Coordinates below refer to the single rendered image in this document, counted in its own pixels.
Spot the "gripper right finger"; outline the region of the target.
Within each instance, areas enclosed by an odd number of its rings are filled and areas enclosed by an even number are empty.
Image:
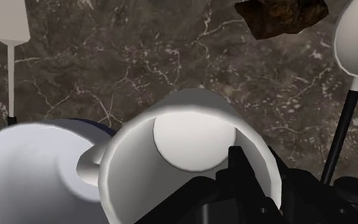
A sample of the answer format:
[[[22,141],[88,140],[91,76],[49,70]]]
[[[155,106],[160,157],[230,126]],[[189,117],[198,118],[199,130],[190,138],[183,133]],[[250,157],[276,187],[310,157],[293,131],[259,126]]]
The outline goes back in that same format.
[[[269,217],[268,224],[358,224],[358,178],[342,176],[325,185],[271,152],[282,180],[282,216]]]

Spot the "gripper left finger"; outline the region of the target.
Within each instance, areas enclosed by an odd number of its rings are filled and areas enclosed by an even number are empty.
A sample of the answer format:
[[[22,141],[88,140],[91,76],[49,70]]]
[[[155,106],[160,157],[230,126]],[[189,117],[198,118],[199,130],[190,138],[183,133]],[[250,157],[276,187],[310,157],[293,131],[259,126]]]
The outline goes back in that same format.
[[[190,179],[135,224],[283,224],[283,217],[243,149],[231,146],[228,167],[215,179]]]

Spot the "white mug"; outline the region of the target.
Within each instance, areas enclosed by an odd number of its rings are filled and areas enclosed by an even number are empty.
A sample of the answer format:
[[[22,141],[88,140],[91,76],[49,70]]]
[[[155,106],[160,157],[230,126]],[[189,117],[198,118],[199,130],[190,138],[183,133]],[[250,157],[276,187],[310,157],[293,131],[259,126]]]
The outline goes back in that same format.
[[[99,189],[109,224],[134,224],[195,176],[227,167],[240,146],[265,195],[279,206],[282,182],[263,138],[221,96],[202,88],[172,92],[84,152],[79,177]]]

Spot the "brown rock-shaped lump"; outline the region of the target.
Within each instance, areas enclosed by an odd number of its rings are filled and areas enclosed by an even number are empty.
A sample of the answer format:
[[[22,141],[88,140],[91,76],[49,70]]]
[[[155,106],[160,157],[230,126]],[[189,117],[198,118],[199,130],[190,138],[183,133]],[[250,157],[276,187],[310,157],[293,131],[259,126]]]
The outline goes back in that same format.
[[[235,10],[257,40],[297,34],[329,15],[324,0],[245,0]]]

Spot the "white bowl with blue outside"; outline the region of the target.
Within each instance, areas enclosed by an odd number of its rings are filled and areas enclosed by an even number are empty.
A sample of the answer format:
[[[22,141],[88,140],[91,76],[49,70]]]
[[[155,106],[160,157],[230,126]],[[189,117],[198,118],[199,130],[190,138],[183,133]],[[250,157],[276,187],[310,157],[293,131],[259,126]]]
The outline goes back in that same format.
[[[99,165],[81,156],[115,132],[87,119],[24,122],[0,130],[0,224],[109,224]]]

